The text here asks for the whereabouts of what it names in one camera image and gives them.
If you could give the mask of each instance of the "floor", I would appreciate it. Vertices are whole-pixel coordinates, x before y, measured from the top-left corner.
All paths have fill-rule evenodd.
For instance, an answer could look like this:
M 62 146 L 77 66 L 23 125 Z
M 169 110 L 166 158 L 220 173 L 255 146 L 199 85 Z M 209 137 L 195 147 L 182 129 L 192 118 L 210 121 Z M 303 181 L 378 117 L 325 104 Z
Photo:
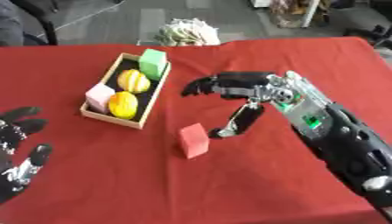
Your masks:
M 340 36 L 347 27 L 372 28 L 388 20 L 366 5 L 333 10 L 331 24 L 308 29 L 281 29 L 267 10 L 254 10 L 249 0 L 58 0 L 51 15 L 62 45 L 135 44 L 153 40 L 158 28 L 173 18 L 200 18 L 219 28 L 220 40 Z M 49 10 L 48 0 L 34 0 Z M 36 21 L 23 14 L 25 29 L 42 37 Z

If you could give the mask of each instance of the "yellow ball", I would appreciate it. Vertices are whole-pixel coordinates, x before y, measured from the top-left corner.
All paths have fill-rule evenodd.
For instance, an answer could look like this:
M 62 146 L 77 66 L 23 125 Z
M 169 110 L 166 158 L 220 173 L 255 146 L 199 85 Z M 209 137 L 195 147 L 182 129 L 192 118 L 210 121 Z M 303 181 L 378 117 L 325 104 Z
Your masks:
M 145 92 L 149 90 L 151 85 L 147 77 L 135 69 L 123 71 L 117 78 L 117 84 L 120 88 L 132 94 Z
M 130 92 L 119 92 L 108 101 L 110 112 L 122 119 L 132 119 L 137 113 L 137 98 Z

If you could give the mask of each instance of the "screw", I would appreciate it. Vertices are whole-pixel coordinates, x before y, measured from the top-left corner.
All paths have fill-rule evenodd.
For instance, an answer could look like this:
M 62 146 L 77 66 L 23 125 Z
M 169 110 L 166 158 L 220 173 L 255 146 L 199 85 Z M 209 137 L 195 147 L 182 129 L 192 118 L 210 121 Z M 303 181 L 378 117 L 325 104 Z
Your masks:
M 342 128 L 340 129 L 340 131 L 341 131 L 341 133 L 343 133 L 343 134 L 347 134 L 348 132 L 350 132 L 350 128 L 344 126 L 344 127 L 342 127 Z

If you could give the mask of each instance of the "robotic arm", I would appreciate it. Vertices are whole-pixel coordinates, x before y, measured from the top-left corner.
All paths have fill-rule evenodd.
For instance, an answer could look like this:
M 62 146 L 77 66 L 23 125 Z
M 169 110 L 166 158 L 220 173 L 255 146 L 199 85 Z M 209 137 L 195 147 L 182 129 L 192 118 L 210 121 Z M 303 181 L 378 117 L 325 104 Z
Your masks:
M 244 133 L 263 114 L 269 102 L 290 122 L 294 132 L 327 169 L 392 223 L 392 149 L 339 104 L 332 102 L 307 79 L 288 71 L 220 73 L 188 84 L 182 95 L 220 94 L 247 102 L 211 138 Z

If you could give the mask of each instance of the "wooden tray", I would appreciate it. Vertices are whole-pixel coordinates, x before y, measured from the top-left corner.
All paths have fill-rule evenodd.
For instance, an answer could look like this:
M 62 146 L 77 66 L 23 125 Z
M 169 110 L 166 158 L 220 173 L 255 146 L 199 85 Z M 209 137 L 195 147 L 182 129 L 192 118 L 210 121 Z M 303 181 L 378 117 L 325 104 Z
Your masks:
M 123 91 L 117 85 L 117 77 L 123 70 L 139 69 L 139 58 L 139 56 L 128 53 L 120 54 L 120 56 L 111 66 L 111 68 L 106 72 L 105 76 L 103 76 L 100 82 L 113 88 L 116 92 Z M 99 112 L 95 112 L 88 106 L 86 101 L 81 106 L 80 112 L 83 116 L 141 130 L 147 120 L 149 113 L 151 112 L 152 106 L 154 106 L 154 103 L 159 96 L 159 92 L 161 91 L 162 86 L 164 85 L 166 77 L 169 74 L 171 68 L 172 65 L 170 62 L 168 62 L 160 81 L 150 80 L 151 86 L 147 92 L 135 94 L 138 100 L 138 107 L 135 117 L 130 120 L 116 118 L 111 114 L 104 115 Z

